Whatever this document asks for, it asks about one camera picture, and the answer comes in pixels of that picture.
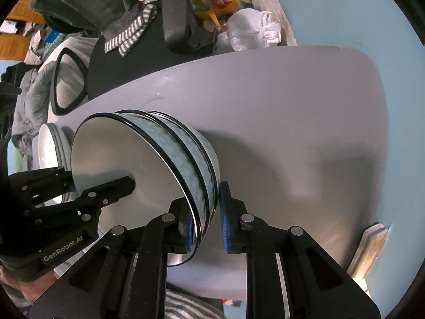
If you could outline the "person's left hand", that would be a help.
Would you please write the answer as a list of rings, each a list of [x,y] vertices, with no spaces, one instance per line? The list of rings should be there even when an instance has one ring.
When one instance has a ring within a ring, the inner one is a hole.
[[[1,286],[26,317],[34,302],[58,279],[59,275],[55,271],[49,271],[32,282],[22,282],[7,268],[1,266]]]

